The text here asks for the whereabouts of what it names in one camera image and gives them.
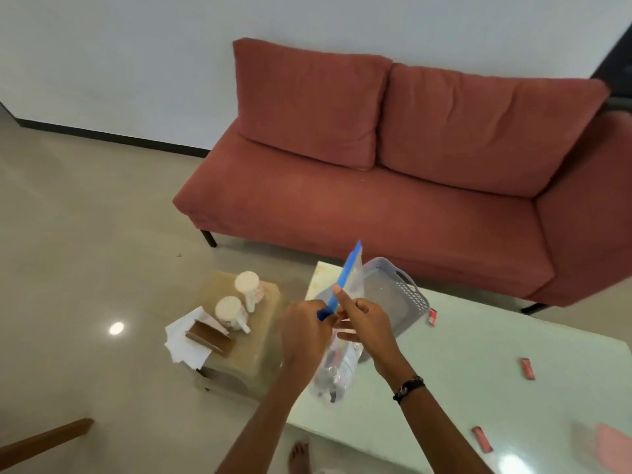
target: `glossy tile floor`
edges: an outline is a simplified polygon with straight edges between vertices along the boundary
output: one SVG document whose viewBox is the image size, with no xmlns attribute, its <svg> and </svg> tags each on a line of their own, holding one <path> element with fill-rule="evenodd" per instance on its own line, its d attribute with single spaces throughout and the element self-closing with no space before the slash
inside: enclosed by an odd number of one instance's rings
<svg viewBox="0 0 632 474">
<path fill-rule="evenodd" d="M 171 205 L 200 163 L 22 129 L 0 109 L 0 445 L 97 421 L 88 436 L 8 472 L 213 472 L 249 419 L 251 405 L 195 389 L 194 373 L 171 363 L 164 326 L 212 269 L 255 270 L 298 300 L 318 257 L 225 236 L 208 247 Z M 541 317 L 630 344 L 631 286 Z M 124 330 L 112 336 L 115 322 Z M 270 472 L 287 472 L 290 446 L 305 437 L 287 427 Z M 312 445 L 315 468 L 403 471 L 321 438 Z"/>
</svg>

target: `hand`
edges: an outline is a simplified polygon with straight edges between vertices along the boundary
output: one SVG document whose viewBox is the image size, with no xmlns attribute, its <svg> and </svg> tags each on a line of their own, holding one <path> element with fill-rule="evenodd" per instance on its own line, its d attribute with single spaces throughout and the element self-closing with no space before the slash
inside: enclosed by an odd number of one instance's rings
<svg viewBox="0 0 632 474">
<path fill-rule="evenodd" d="M 325 350 L 331 343 L 336 316 L 319 321 L 316 312 L 327 307 L 320 300 L 290 304 L 279 321 L 283 352 L 283 367 L 303 390 L 320 366 Z"/>
<path fill-rule="evenodd" d="M 402 383 L 412 379 L 415 371 L 402 355 L 392 333 L 391 320 L 382 306 L 367 300 L 352 300 L 339 286 L 334 295 L 340 306 L 334 328 L 354 330 L 355 334 L 339 332 L 346 341 L 361 342 L 374 360 L 375 369 L 397 390 Z"/>
</svg>

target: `sofa back cushion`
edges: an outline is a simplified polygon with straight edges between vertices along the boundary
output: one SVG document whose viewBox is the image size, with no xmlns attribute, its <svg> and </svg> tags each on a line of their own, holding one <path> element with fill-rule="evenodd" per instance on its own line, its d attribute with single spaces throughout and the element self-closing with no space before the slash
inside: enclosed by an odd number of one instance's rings
<svg viewBox="0 0 632 474">
<path fill-rule="evenodd" d="M 259 39 L 237 39 L 233 50 L 242 136 L 351 168 L 374 165 L 391 60 Z"/>
<path fill-rule="evenodd" d="M 395 63 L 378 160 L 429 181 L 532 198 L 608 95 L 597 79 L 498 78 Z"/>
</svg>

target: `sofa seat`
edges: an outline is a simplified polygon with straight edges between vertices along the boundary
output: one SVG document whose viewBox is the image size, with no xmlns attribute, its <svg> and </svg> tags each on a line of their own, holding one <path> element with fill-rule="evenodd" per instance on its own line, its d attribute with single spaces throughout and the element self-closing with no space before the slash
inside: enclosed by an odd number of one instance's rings
<svg viewBox="0 0 632 474">
<path fill-rule="evenodd" d="M 554 277 L 533 203 L 251 142 L 235 123 L 174 199 L 198 229 L 525 298 Z"/>
</svg>

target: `white mug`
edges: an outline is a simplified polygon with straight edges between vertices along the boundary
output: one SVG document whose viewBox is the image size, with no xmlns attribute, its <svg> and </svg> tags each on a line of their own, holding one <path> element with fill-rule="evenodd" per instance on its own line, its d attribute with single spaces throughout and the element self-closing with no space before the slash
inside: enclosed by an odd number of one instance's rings
<svg viewBox="0 0 632 474">
<path fill-rule="evenodd" d="M 252 271 L 244 271 L 235 278 L 235 289 L 244 295 L 249 313 L 254 312 L 255 304 L 264 298 L 264 288 L 259 282 L 257 273 Z"/>
<path fill-rule="evenodd" d="M 247 324 L 248 313 L 236 296 L 226 296 L 220 299 L 215 306 L 215 316 L 226 327 L 234 330 L 243 330 L 246 334 L 250 332 Z"/>
</svg>

